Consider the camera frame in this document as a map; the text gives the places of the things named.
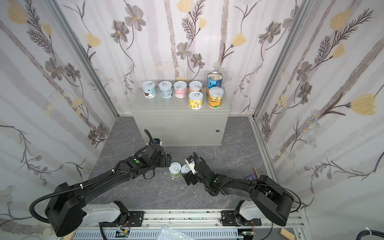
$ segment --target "cable tie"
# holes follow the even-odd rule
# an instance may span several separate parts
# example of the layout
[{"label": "cable tie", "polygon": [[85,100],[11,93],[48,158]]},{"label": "cable tie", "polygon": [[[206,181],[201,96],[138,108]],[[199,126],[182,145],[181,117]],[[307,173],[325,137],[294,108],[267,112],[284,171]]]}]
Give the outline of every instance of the cable tie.
[{"label": "cable tie", "polygon": [[369,231],[369,235],[372,235],[372,232],[369,228],[365,227],[365,230],[368,230]]}]

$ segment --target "floral wallpaper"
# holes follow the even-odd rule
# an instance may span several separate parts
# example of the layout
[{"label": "floral wallpaper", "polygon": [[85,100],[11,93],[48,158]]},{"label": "floral wallpaper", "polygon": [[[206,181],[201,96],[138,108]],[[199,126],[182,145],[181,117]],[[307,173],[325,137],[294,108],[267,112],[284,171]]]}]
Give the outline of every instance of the floral wallpaper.
[{"label": "floral wallpaper", "polygon": [[252,115],[300,0],[58,0],[120,114],[145,81],[223,74],[231,114]]},{"label": "floral wallpaper", "polygon": [[89,177],[114,117],[44,2],[0,6],[0,238],[51,239],[29,205]]},{"label": "floral wallpaper", "polygon": [[315,1],[257,115],[312,239],[384,224],[383,13],[382,1]]}]

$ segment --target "robotic arm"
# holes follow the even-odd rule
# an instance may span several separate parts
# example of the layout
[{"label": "robotic arm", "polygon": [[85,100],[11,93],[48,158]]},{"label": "robotic arm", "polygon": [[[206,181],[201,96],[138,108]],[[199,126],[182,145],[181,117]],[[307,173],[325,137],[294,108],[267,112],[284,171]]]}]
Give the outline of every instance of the robotic arm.
[{"label": "robotic arm", "polygon": [[[117,162],[113,169],[90,180],[72,186],[67,183],[60,184],[54,193],[40,197],[30,205],[31,215],[42,222],[50,223],[58,237],[65,236],[81,225],[83,218],[90,214],[86,210],[89,207],[84,207],[100,194],[140,175],[145,178],[145,174],[150,170],[153,170],[154,176],[156,167],[169,167],[171,156],[165,154],[160,139],[152,139],[150,133],[146,129],[144,131],[149,137],[149,143],[145,147],[125,160]],[[44,218],[36,213],[35,205],[49,198],[45,209],[47,218]],[[129,213],[124,205],[119,201],[115,201],[112,205],[120,208],[117,210],[119,214],[121,213],[118,220],[125,222]]]},{"label": "robotic arm", "polygon": [[280,226],[286,225],[294,198],[268,176],[260,175],[257,180],[244,180],[215,174],[196,152],[185,161],[191,169],[183,174],[187,185],[201,182],[205,190],[214,197],[222,192],[251,198],[266,218]]}]

